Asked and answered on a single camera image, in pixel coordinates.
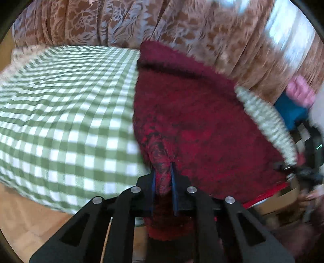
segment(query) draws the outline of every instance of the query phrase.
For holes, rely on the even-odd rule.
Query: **gingham tablecloth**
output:
[[[40,204],[76,213],[94,196],[136,184],[144,166],[133,136],[139,51],[51,47],[0,86],[0,182]],[[238,99],[259,129],[296,163],[278,112],[242,87]]]

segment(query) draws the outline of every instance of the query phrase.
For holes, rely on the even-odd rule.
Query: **floral pattern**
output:
[[[139,49],[157,40],[274,103],[294,74],[318,90],[324,80],[324,45],[315,34],[298,68],[265,30],[275,0],[244,6],[224,0],[35,0],[14,24],[18,47],[102,45]]]

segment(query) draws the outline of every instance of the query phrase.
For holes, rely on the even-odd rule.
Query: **curtain fold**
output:
[[[289,0],[35,0],[14,24],[17,46],[139,49],[147,39],[193,56],[274,103],[300,74],[317,90],[323,43]]]

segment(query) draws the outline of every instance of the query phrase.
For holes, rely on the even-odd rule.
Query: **pink cloth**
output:
[[[315,92],[301,76],[293,77],[286,89],[287,96],[297,105],[310,108],[315,102]]]

